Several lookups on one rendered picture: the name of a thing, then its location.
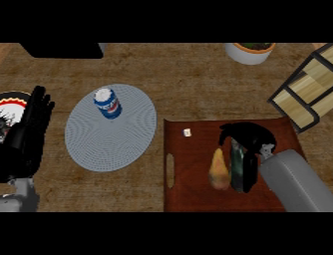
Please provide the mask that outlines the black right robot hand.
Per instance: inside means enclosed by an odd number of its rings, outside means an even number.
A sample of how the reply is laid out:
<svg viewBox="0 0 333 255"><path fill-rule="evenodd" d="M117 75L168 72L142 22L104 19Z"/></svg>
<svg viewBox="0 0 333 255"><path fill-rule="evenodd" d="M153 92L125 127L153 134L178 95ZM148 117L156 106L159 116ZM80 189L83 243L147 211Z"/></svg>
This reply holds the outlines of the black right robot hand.
<svg viewBox="0 0 333 255"><path fill-rule="evenodd" d="M267 127L252 122L225 124L221 127L219 144L230 137L245 149L243 158L243 193L247 193L258 182L258 160L273 157L277 140Z"/></svg>

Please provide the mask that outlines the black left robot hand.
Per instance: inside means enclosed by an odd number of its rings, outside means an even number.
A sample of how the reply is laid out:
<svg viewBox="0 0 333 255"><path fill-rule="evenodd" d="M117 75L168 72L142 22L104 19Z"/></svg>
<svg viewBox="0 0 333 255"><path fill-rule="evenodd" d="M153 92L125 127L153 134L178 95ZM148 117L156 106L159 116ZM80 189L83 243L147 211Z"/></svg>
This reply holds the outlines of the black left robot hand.
<svg viewBox="0 0 333 255"><path fill-rule="evenodd" d="M40 168L45 134L55 103L46 88L35 88L21 121L9 129L0 143L0 183L32 178Z"/></svg>

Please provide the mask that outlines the dark green eggplant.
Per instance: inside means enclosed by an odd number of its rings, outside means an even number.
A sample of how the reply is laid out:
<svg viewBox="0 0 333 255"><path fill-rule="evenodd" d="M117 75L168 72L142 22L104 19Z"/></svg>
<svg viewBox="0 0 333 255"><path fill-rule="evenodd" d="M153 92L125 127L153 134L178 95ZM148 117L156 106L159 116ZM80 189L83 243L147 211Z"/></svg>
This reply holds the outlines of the dark green eggplant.
<svg viewBox="0 0 333 255"><path fill-rule="evenodd" d="M243 158L245 149L236 139L231 140L231 187L243 191Z"/></svg>

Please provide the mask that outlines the brown wooden tray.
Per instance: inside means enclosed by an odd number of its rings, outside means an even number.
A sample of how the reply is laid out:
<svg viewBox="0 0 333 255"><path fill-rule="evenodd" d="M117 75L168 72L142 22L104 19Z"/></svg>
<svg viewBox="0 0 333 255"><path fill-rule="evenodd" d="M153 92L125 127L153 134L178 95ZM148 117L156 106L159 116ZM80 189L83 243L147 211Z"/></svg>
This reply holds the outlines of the brown wooden tray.
<svg viewBox="0 0 333 255"><path fill-rule="evenodd" d="M171 212L283 212L284 207L264 181L247 193L228 183L212 186L209 175L231 181L231 137L219 144L225 124L234 121L165 121L165 155L174 158L174 184L165 184L165 210Z"/></svg>

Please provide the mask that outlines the tiered shelf with wooden boards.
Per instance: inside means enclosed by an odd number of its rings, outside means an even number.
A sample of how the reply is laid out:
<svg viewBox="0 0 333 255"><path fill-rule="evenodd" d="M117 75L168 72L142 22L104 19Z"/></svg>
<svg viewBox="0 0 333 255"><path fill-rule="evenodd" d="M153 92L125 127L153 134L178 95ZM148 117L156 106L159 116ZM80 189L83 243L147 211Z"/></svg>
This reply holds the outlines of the tiered shelf with wooden boards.
<svg viewBox="0 0 333 255"><path fill-rule="evenodd" d="M333 109L333 43L308 56L268 102L305 132Z"/></svg>

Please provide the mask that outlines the orange yellow squash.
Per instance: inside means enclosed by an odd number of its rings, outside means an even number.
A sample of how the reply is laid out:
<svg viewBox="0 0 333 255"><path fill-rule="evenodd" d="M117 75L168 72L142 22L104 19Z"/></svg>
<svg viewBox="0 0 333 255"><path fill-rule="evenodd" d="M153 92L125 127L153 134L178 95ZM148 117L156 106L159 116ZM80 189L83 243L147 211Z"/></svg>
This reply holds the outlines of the orange yellow squash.
<svg viewBox="0 0 333 255"><path fill-rule="evenodd" d="M210 169L209 169L209 181L216 190L225 190L230 187L230 171L225 166L224 153L219 148L213 153Z"/></svg>

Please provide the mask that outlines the grey round placemat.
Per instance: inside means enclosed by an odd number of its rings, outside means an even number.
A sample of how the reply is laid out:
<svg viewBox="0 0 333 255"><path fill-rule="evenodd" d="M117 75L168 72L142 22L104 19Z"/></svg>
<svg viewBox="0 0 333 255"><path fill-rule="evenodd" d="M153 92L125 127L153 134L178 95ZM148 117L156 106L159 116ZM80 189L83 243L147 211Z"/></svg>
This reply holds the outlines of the grey round placemat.
<svg viewBox="0 0 333 255"><path fill-rule="evenodd" d="M137 87L107 85L123 112L108 120L95 105L94 90L79 101L66 126L66 146L80 167L110 172L131 165L145 153L156 136L159 117L153 100Z"/></svg>

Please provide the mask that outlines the blue and white can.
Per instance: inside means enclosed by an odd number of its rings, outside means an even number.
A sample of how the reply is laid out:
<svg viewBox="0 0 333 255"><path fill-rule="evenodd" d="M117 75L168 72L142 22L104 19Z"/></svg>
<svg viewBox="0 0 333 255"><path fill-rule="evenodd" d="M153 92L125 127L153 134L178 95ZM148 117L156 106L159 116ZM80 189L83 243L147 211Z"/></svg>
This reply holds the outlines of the blue and white can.
<svg viewBox="0 0 333 255"><path fill-rule="evenodd" d="M113 89L100 89L95 92L94 102L107 119L113 120L120 116L123 107Z"/></svg>

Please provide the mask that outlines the white plant pot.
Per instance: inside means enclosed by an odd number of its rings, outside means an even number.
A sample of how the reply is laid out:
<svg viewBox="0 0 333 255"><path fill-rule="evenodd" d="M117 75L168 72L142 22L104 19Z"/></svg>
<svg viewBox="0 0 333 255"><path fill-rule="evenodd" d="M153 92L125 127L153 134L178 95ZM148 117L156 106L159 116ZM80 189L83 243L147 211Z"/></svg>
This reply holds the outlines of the white plant pot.
<svg viewBox="0 0 333 255"><path fill-rule="evenodd" d="M276 48L276 44L265 50L252 50L243 47L239 43L225 43L225 53L228 57L240 64L259 65L268 59L268 56Z"/></svg>

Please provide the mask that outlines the black appliance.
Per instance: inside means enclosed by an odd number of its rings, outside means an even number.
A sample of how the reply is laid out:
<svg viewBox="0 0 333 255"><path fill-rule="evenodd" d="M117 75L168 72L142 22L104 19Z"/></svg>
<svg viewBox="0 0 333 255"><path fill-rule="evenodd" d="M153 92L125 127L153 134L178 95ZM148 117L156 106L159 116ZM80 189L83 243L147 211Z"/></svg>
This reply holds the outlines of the black appliance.
<svg viewBox="0 0 333 255"><path fill-rule="evenodd" d="M98 43L23 43L21 46L35 58L104 58L104 52Z"/></svg>

